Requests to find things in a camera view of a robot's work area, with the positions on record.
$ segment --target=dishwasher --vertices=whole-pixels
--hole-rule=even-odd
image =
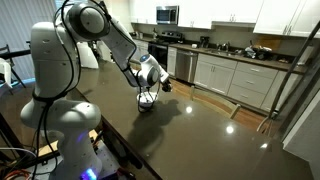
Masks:
[[[178,50],[175,68],[176,78],[193,83],[197,61],[198,53]]]

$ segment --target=bottle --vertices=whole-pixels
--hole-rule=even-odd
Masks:
[[[156,28],[153,28],[153,39],[157,39],[157,36]]]

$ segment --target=backsplash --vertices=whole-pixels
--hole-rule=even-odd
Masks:
[[[152,34],[155,28],[158,33],[162,31],[179,31],[184,34],[186,40],[199,41],[200,36],[209,36],[211,44],[223,44],[230,42],[233,47],[246,48],[253,44],[261,44],[268,47],[273,46],[273,52],[296,56],[303,46],[306,38],[303,37],[286,37],[277,35],[262,35],[253,33],[252,27],[233,27],[233,26],[214,26],[214,29],[196,29],[183,28],[177,25],[149,25],[149,24],[132,24],[134,30],[146,34]],[[313,40],[313,46],[318,49],[320,40]]]

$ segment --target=stove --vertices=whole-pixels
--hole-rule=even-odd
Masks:
[[[156,60],[164,70],[167,70],[168,45],[182,42],[182,33],[175,31],[164,31],[161,33],[161,35],[158,35],[157,40],[149,42],[148,52],[156,58]]]

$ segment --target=wall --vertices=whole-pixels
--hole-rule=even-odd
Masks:
[[[285,150],[309,161],[314,179],[320,179],[319,117],[320,91],[283,141]]]
[[[119,20],[127,31],[132,32],[133,28],[130,22],[129,0],[104,0],[111,16]]]
[[[232,26],[213,26],[212,29],[183,28],[177,25],[148,25],[133,24],[134,30],[146,34],[152,34],[153,28],[157,32],[165,30],[179,31],[185,35],[187,40],[199,41],[200,36],[209,36],[210,43],[230,42],[231,46],[246,48],[250,45],[250,40],[255,44],[271,47],[274,52],[296,56],[306,38],[284,37],[276,35],[261,35],[253,33],[252,27],[232,27]],[[318,46],[319,40],[315,40],[314,45]]]

